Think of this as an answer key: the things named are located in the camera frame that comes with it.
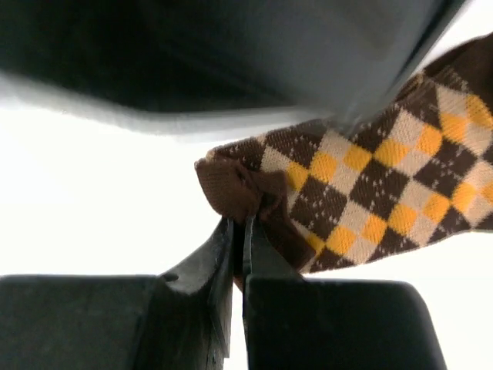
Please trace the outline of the brown argyle sock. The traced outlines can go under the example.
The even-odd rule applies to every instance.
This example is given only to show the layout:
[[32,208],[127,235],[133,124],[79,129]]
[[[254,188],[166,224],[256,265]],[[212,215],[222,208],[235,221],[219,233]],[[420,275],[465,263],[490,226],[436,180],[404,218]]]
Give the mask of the brown argyle sock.
[[492,37],[433,61],[350,136],[316,119],[214,148],[195,169],[218,214],[258,217],[301,273],[489,231]]

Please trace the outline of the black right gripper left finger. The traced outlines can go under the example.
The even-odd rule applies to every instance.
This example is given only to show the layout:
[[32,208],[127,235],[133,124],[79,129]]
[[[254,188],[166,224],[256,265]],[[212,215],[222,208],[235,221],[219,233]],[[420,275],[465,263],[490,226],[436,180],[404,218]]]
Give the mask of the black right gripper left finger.
[[161,275],[1,279],[3,369],[221,369],[230,353],[233,231]]

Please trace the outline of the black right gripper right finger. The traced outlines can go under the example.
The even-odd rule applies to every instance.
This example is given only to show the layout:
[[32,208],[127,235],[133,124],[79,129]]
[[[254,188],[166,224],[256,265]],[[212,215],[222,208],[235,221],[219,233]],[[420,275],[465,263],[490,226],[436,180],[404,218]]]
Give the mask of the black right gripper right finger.
[[256,218],[243,244],[251,369],[443,369],[427,305],[403,281],[305,278]]

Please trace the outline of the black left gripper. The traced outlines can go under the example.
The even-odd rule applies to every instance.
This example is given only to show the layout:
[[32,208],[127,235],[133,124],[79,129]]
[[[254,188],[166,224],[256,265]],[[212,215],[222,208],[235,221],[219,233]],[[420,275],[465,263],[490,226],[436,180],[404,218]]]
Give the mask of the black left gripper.
[[1,96],[201,138],[321,119],[352,133],[398,95],[463,1],[3,1]]

